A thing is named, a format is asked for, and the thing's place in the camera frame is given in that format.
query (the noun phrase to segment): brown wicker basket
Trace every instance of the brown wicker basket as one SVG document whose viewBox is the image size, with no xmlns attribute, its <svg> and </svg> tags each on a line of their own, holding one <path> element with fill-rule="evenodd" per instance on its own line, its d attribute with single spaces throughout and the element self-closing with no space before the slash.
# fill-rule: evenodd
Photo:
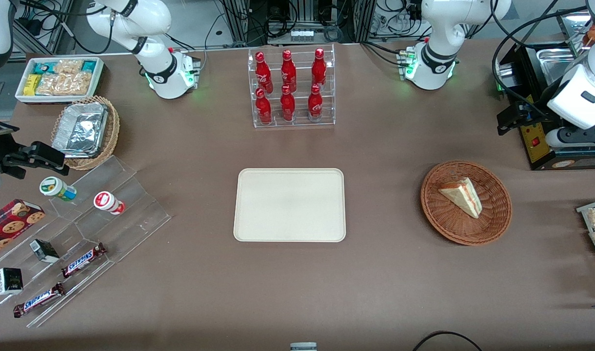
<svg viewBox="0 0 595 351">
<path fill-rule="evenodd" d="M 482 202 L 482 213 L 475 219 L 466 214 L 438 188 L 447 182 L 469 177 Z M 449 240 L 463 245 L 484 245 L 497 240 L 510 225 L 512 203 L 507 189 L 488 169 L 463 160 L 435 166 L 421 186 L 421 205 L 430 223 Z"/>
<path fill-rule="evenodd" d="M 101 104 L 106 105 L 109 108 L 109 116 L 107 116 L 106 118 L 106 130 L 104 131 L 102 151 L 97 157 L 66 158 L 65 164 L 70 166 L 70 168 L 77 169 L 79 171 L 88 171 L 101 165 L 113 154 L 113 150 L 115 149 L 115 146 L 118 143 L 119 116 L 118 112 L 115 111 L 115 108 L 113 107 L 112 103 L 109 102 L 109 100 L 100 96 L 92 96 L 72 102 L 72 104 L 90 104 L 92 102 L 99 102 Z M 50 142 L 53 142 L 53 140 L 55 140 L 55 134 L 57 133 L 57 129 L 59 128 L 59 122 L 61 121 L 62 115 L 63 111 L 59 114 L 59 118 L 57 118 L 57 121 L 55 122 L 55 128 L 50 134 Z"/>
</svg>

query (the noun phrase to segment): acrylic display shelf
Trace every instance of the acrylic display shelf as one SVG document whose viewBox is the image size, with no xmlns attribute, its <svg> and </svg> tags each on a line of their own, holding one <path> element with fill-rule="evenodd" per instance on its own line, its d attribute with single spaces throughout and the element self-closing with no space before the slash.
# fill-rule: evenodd
<svg viewBox="0 0 595 351">
<path fill-rule="evenodd" d="M 324 49 L 324 61 L 326 62 L 326 84 L 322 87 L 321 97 L 321 120 L 311 122 L 308 118 L 308 97 L 311 94 L 312 74 L 311 67 L 315 61 L 315 49 Z M 264 47 L 256 50 L 249 50 L 248 55 L 248 76 L 250 85 L 250 100 L 252 100 L 252 116 L 256 128 L 259 127 L 314 127 L 334 125 L 336 122 L 335 105 L 335 47 L 332 45 L 320 46 L 291 46 L 291 56 L 297 69 L 297 90 L 293 93 L 296 101 L 295 120 L 287 122 L 282 118 L 280 107 L 280 96 L 282 96 L 282 51 L 287 47 Z M 254 60 L 255 53 L 261 51 L 265 54 L 265 61 L 271 70 L 271 81 L 274 91 L 266 94 L 271 103 L 271 124 L 262 124 L 257 114 L 257 96 L 255 91 L 258 88 L 257 62 Z"/>
<path fill-rule="evenodd" d="M 170 220 L 171 217 L 154 197 L 146 193 L 134 175 L 135 171 L 117 157 L 108 158 L 73 184 L 77 189 L 77 197 L 73 201 L 51 198 L 45 208 L 47 217 L 44 219 L 48 218 L 48 221 L 36 231 L 23 233 L 15 240 L 21 242 L 1 253 L 0 268 L 20 268 L 24 283 L 22 293 L 0 296 L 0 306 L 9 309 L 10 318 L 13 318 L 15 305 L 23 304 L 57 282 L 63 282 L 66 295 L 33 309 L 19 319 L 21 323 L 28 323 L 27 327 L 40 326 Z M 112 215 L 95 208 L 93 198 L 100 191 L 110 191 L 124 202 L 124 213 Z M 39 261 L 29 247 L 35 238 L 50 242 L 61 258 L 53 264 Z M 61 269 L 99 242 L 106 247 L 107 253 L 64 279 Z"/>
</svg>

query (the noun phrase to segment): cookie box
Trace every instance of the cookie box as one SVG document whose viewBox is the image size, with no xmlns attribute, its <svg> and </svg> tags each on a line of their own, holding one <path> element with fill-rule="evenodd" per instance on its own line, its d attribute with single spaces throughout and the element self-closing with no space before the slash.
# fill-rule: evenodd
<svg viewBox="0 0 595 351">
<path fill-rule="evenodd" d="M 3 207 L 0 210 L 0 250 L 45 216 L 40 206 L 18 198 Z"/>
</svg>

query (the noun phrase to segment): brown tablecloth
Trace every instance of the brown tablecloth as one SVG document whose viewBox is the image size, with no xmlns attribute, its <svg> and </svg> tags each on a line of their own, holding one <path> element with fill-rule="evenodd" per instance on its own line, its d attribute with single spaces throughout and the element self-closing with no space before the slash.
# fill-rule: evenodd
<svg viewBox="0 0 595 351">
<path fill-rule="evenodd" d="M 595 200 L 595 171 L 529 171 L 516 131 L 497 135 L 495 46 L 467 42 L 445 87 L 421 91 L 363 47 L 336 45 L 337 124 L 298 131 L 253 128 L 247 50 L 209 53 L 200 88 L 177 100 L 153 93 L 133 56 L 104 56 L 101 95 L 121 118 L 115 154 L 174 217 L 41 328 L 0 307 L 0 350 L 278 351 L 308 340 L 409 350 L 440 329 L 485 350 L 595 350 L 595 254 L 574 211 Z M 18 104 L 16 139 L 50 140 L 60 110 Z M 514 218 L 497 242 L 456 245 L 423 216 L 423 177 L 456 158 L 510 191 Z M 345 240 L 237 242 L 246 167 L 341 169 Z M 45 202 L 37 184 L 48 175 L 5 177 L 0 208 Z M 424 348 L 470 350 L 439 338 Z"/>
</svg>

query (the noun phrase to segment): coca-cola bottle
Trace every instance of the coca-cola bottle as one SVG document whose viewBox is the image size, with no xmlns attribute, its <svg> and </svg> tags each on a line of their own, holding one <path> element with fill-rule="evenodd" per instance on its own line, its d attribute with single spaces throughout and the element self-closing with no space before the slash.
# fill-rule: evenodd
<svg viewBox="0 0 595 351">
<path fill-rule="evenodd" d="M 321 105 L 323 99 L 319 93 L 319 84 L 313 84 L 311 87 L 311 95 L 308 97 L 308 119 L 311 122 L 319 122 L 321 120 Z"/>
<path fill-rule="evenodd" d="M 280 71 L 282 72 L 282 84 L 288 85 L 291 93 L 295 93 L 298 89 L 298 78 L 296 65 L 291 59 L 291 51 L 289 50 L 282 51 L 282 68 L 280 68 Z"/>
<path fill-rule="evenodd" d="M 265 97 L 265 91 L 261 88 L 257 88 L 257 114 L 262 124 L 271 124 L 271 104 Z"/>
<path fill-rule="evenodd" d="M 291 95 L 291 88 L 287 84 L 282 86 L 280 105 L 282 106 L 282 118 L 287 122 L 293 122 L 295 119 L 296 100 Z"/>
<path fill-rule="evenodd" d="M 326 62 L 324 61 L 324 49 L 315 50 L 315 62 L 313 62 L 313 84 L 319 84 L 321 87 L 326 85 Z"/>
<path fill-rule="evenodd" d="M 266 93 L 271 94 L 274 91 L 274 85 L 271 82 L 271 71 L 265 62 L 265 55 L 259 51 L 255 54 L 255 59 L 257 60 L 257 80 L 259 87 L 264 89 Z"/>
</svg>

